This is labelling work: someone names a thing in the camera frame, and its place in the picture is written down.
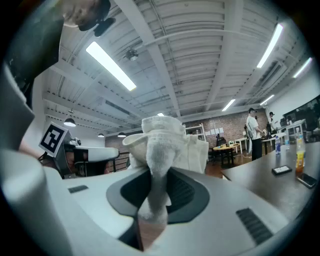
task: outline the black chair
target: black chair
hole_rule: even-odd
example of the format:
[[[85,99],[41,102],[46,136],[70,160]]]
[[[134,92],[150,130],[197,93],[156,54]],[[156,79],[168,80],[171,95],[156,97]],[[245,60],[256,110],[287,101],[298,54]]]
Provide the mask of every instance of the black chair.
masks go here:
[[[219,137],[217,136],[217,139],[216,139],[216,147],[219,147],[221,146],[222,144],[226,144],[227,141],[224,137]],[[212,162],[214,162],[215,160],[217,160],[219,157],[221,158],[224,158],[226,157],[227,155],[225,153],[223,153],[222,151],[214,151],[212,150],[211,152],[212,154]]]

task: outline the smartphone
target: smartphone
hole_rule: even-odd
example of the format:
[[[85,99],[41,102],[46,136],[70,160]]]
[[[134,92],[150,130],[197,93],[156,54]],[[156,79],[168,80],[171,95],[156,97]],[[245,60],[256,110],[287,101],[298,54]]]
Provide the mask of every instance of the smartphone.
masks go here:
[[[303,185],[305,185],[309,189],[313,188],[317,183],[317,180],[315,178],[312,178],[311,176],[305,173],[301,173],[297,177],[297,180],[300,181]]]

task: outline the black rubber pad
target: black rubber pad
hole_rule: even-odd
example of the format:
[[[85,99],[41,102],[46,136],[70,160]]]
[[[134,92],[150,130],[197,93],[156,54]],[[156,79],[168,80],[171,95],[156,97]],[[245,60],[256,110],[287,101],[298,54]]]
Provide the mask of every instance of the black rubber pad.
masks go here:
[[[86,189],[88,189],[88,187],[86,185],[80,185],[80,186],[74,186],[74,187],[68,188],[68,190],[71,194],[76,193],[76,192],[80,192],[80,191],[86,190]]]
[[[257,245],[273,236],[271,231],[250,208],[238,210],[235,213]]]

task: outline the brick wall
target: brick wall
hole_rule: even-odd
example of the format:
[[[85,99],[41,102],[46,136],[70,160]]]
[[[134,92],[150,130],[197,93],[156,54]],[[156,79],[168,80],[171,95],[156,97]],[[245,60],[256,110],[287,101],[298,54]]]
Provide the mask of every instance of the brick wall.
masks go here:
[[[259,109],[256,113],[257,122],[260,129],[265,129],[268,123],[268,118],[266,111],[264,109]],[[185,122],[185,127],[194,127],[203,123],[204,131],[207,132],[211,129],[223,128],[223,134],[220,134],[220,137],[224,137],[225,140],[233,141],[236,139],[243,138],[244,126],[247,122],[248,112],[241,112],[229,115],[223,115],[218,117],[212,117],[203,120],[197,120],[192,122]],[[209,147],[213,148],[217,144],[217,135],[206,136],[205,139],[209,142]]]

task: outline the gray tabletop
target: gray tabletop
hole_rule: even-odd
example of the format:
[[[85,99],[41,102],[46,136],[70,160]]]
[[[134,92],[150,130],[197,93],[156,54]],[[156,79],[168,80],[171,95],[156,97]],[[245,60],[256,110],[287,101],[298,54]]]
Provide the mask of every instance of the gray tabletop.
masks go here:
[[[305,167],[303,172],[319,180],[320,142],[305,145]],[[272,168],[287,165],[291,172],[278,176]],[[278,208],[289,220],[294,220],[304,209],[315,188],[309,189],[296,180],[296,145],[290,151],[281,146],[281,154],[273,151],[263,157],[222,171],[230,181],[235,182]]]

